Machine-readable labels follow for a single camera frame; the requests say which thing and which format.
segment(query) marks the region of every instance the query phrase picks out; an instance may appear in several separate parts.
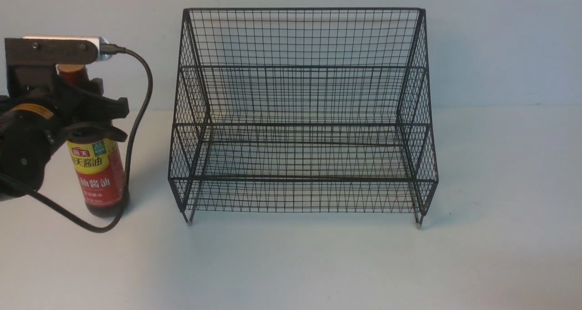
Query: white wall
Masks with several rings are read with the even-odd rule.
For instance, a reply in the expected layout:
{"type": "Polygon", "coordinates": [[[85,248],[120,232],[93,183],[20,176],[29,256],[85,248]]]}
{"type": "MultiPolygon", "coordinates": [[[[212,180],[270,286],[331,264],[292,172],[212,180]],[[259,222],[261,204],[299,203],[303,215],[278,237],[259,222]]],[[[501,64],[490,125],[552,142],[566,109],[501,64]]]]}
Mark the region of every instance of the white wall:
{"type": "MultiPolygon", "coordinates": [[[[0,0],[0,36],[106,37],[148,60],[152,107],[172,109],[183,8],[424,7],[435,105],[582,103],[581,1],[0,0]]],[[[145,75],[131,58],[91,65],[90,74],[104,78],[109,97],[127,96],[133,108],[141,103],[145,75]]],[[[5,92],[4,74],[0,86],[5,92]]]]}

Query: metal wire rack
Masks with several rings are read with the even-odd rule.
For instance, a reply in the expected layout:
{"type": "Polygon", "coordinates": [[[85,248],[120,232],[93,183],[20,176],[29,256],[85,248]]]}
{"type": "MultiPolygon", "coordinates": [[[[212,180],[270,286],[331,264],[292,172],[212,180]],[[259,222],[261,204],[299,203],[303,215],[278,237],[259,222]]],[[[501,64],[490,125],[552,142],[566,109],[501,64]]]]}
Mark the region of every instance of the metal wire rack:
{"type": "Polygon", "coordinates": [[[169,182],[195,210],[414,213],[438,184],[426,12],[185,9],[169,182]]]}

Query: yellow label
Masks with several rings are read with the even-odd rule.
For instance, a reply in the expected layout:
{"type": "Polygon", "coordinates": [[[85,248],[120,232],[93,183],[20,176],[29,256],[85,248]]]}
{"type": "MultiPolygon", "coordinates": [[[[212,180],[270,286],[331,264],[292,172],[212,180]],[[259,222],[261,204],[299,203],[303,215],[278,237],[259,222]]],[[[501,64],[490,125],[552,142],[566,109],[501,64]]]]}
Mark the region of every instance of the yellow label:
{"type": "Polygon", "coordinates": [[[41,115],[44,119],[50,119],[52,115],[54,115],[49,109],[41,106],[41,105],[34,105],[33,103],[23,103],[21,105],[17,105],[13,107],[12,110],[25,110],[36,113],[37,115],[41,115]]]}
{"type": "Polygon", "coordinates": [[[109,156],[117,148],[117,142],[102,140],[93,144],[67,142],[69,154],[77,173],[98,174],[109,167],[109,156]]]}

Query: bottle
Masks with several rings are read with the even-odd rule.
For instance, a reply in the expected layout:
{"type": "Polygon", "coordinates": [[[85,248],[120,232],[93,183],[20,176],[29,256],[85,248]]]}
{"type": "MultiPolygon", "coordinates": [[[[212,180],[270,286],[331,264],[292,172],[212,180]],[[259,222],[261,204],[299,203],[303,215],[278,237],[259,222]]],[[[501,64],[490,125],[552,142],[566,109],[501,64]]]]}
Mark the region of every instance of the bottle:
{"type": "MultiPolygon", "coordinates": [[[[84,65],[60,64],[57,70],[69,84],[103,94],[100,84],[91,84],[84,65]]],[[[125,185],[117,142],[103,139],[89,128],[69,138],[67,148],[89,212],[103,218],[116,215],[124,204],[122,197],[125,185]]]]}

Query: silver connector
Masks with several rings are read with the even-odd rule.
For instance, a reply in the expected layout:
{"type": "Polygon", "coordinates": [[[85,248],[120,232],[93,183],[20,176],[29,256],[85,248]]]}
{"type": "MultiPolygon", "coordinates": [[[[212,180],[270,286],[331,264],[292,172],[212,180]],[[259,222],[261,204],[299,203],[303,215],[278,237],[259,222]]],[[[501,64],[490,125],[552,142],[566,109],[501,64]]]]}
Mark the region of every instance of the silver connector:
{"type": "Polygon", "coordinates": [[[85,40],[93,43],[97,47],[97,59],[96,61],[105,61],[111,57],[111,55],[104,55],[100,51],[101,44],[109,44],[109,42],[100,36],[46,36],[46,35],[26,35],[22,37],[23,39],[40,39],[40,40],[85,40]]]}

